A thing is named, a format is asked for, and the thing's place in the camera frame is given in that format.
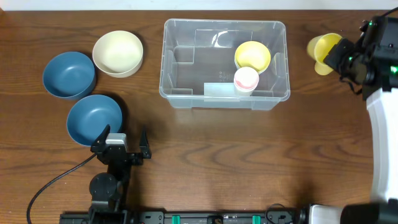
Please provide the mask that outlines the clear plastic storage container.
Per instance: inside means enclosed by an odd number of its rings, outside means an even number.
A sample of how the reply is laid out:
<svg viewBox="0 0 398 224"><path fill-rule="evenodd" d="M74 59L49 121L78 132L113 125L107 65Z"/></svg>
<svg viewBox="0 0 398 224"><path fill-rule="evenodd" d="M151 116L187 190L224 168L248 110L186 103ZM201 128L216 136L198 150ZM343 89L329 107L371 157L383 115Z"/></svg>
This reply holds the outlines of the clear plastic storage container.
<svg viewBox="0 0 398 224"><path fill-rule="evenodd" d="M234 92L234 53L264 44L271 63L250 96ZM174 108L268 111L290 96L286 27L280 21L169 19L164 24L159 93Z"/></svg>

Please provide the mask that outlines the yellow cup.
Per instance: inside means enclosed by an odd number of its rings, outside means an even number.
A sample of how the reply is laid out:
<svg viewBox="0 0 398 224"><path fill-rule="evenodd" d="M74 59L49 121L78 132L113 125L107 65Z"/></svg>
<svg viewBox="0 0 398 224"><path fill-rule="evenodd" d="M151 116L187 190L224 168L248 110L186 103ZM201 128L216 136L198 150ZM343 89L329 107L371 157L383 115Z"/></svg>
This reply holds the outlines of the yellow cup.
<svg viewBox="0 0 398 224"><path fill-rule="evenodd" d="M333 71L331 67L323 62L329 51L336 45L342 36L329 33L314 37L307 45L308 55L315 61L314 69L319 75L328 75Z"/></svg>

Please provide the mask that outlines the cream white plastic cup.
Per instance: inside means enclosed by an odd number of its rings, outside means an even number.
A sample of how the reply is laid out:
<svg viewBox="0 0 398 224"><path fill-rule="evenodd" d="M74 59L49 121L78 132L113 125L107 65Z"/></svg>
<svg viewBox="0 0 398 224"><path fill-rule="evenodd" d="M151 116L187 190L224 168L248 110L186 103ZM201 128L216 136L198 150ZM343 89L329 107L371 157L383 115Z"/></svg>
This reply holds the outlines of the cream white plastic cup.
<svg viewBox="0 0 398 224"><path fill-rule="evenodd" d="M251 67L239 68L234 74L234 92L238 96L251 96L259 83L259 74Z"/></svg>

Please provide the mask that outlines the pink plastic cup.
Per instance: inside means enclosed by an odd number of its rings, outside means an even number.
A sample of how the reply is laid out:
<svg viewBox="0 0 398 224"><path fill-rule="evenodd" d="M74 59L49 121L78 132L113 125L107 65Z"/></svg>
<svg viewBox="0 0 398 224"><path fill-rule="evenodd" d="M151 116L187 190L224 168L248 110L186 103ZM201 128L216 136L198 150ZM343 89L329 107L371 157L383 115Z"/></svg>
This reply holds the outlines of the pink plastic cup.
<svg viewBox="0 0 398 224"><path fill-rule="evenodd" d="M252 89L257 87L258 81L257 80L235 80L234 83L236 86L243 88L243 89Z"/></svg>

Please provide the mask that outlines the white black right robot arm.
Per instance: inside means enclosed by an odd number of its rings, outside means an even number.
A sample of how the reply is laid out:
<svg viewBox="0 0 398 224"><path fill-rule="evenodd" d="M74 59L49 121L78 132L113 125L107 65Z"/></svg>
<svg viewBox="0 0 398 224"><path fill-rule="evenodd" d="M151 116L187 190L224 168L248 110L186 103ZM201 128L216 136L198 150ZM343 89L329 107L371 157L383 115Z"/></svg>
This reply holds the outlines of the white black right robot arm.
<svg viewBox="0 0 398 224"><path fill-rule="evenodd" d="M397 223L397 48L391 39L359 39L357 44L334 33L307 45L315 71L332 71L362 86L371 120L373 184L369 203L344 208L312 205L308 223Z"/></svg>

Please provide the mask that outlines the yellow small bowl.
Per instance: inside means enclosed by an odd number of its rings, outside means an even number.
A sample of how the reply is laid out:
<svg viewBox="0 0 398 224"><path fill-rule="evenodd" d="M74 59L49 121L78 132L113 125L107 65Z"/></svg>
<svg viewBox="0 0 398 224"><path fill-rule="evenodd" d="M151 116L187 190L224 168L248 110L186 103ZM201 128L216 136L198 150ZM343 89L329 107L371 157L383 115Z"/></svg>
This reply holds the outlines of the yellow small bowl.
<svg viewBox="0 0 398 224"><path fill-rule="evenodd" d="M251 67L260 74L270 65L271 51L260 42L247 41L236 49L234 62L237 69Z"/></svg>

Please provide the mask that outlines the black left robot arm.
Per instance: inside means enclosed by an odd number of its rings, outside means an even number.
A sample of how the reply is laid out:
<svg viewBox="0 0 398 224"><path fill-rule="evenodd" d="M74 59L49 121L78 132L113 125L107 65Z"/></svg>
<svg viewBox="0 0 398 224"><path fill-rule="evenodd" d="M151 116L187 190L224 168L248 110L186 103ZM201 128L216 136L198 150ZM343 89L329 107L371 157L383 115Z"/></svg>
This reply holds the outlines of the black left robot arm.
<svg viewBox="0 0 398 224"><path fill-rule="evenodd" d="M106 172L94 176L89 190L92 196L89 209L89 224L127 224L135 223L136 216L125 208L127 189L131 178L131 167L143 165L150 159L146 130L139 140L139 152L127 151L124 133L111 133L107 125L94 140L90 151L97 159L108 166Z"/></svg>

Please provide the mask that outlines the dark blue bowl front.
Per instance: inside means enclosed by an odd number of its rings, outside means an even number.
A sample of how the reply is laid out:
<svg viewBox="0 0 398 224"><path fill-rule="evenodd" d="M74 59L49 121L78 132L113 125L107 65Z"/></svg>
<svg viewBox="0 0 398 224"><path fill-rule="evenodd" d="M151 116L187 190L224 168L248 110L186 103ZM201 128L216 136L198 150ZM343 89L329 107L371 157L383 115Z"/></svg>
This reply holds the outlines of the dark blue bowl front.
<svg viewBox="0 0 398 224"><path fill-rule="evenodd" d="M69 136L78 144L91 146L110 125L111 133L118 133L123 125L119 104L106 95L90 95L75 103L67 117Z"/></svg>

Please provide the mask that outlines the dark blue bowl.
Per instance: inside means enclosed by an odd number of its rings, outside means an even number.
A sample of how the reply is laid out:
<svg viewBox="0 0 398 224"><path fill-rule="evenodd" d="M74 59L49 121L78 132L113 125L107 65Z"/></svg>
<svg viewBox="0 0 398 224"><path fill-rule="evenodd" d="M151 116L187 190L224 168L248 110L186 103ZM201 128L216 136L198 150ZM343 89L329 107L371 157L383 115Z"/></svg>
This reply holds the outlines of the dark blue bowl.
<svg viewBox="0 0 398 224"><path fill-rule="evenodd" d="M96 71L91 59L80 52L65 52L46 65L42 82L53 96L79 100L88 96L96 85Z"/></svg>
<svg viewBox="0 0 398 224"><path fill-rule="evenodd" d="M123 125L119 104L106 95L90 95L75 103L67 117L69 136L78 144L91 146L110 125L111 133L118 133Z"/></svg>

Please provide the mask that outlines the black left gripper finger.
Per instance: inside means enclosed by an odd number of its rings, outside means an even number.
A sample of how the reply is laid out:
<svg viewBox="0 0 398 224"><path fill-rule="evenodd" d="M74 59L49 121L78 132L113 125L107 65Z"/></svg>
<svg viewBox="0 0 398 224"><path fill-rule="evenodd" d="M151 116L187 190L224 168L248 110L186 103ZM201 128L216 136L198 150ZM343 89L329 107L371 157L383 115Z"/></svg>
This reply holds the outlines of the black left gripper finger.
<svg viewBox="0 0 398 224"><path fill-rule="evenodd" d="M92 147L100 147L104 144L106 144L106 138L108 137L108 134L110 133L110 125L107 124L105 128L103 129L102 133L94 140L92 143Z"/></svg>
<svg viewBox="0 0 398 224"><path fill-rule="evenodd" d="M145 126L142 128L140 141L139 141L139 148L140 148L142 153L149 153L149 143L148 143L148 140L147 140L147 133L146 133L146 127Z"/></svg>

